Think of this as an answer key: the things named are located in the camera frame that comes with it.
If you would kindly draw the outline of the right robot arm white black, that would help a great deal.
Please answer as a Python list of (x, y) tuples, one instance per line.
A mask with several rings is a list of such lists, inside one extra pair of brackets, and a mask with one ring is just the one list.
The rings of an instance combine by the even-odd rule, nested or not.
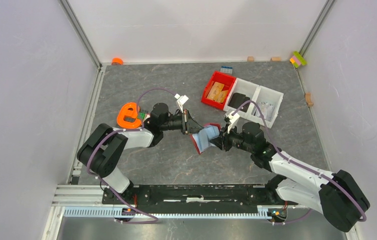
[(237, 128), (226, 125), (210, 143), (223, 151), (236, 148), (250, 153), (258, 167), (276, 174), (265, 198), (271, 204), (282, 200), (303, 205), (321, 213), (336, 229), (349, 232), (357, 222), (367, 220), (370, 202), (353, 176), (345, 171), (332, 172), (314, 167), (290, 156), (267, 141), (258, 123)]

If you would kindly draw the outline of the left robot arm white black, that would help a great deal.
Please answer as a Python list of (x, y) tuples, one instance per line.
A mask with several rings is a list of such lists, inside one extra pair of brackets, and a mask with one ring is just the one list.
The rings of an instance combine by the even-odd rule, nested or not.
[(134, 197), (133, 183), (120, 171), (118, 161), (123, 151), (133, 148), (151, 148), (164, 137), (165, 131), (178, 130), (184, 135), (197, 134), (203, 129), (187, 109), (169, 112), (168, 105), (161, 102), (153, 106), (143, 128), (112, 128), (100, 124), (83, 143), (76, 158), (88, 173), (101, 178), (115, 190), (114, 197), (122, 204)]

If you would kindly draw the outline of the red leather card holder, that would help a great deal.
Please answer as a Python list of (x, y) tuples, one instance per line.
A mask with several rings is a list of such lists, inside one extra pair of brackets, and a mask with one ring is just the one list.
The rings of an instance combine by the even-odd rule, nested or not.
[(221, 126), (217, 123), (208, 123), (203, 126), (198, 133), (193, 133), (190, 138), (199, 155), (201, 155), (209, 147), (216, 147), (210, 140), (219, 136)]

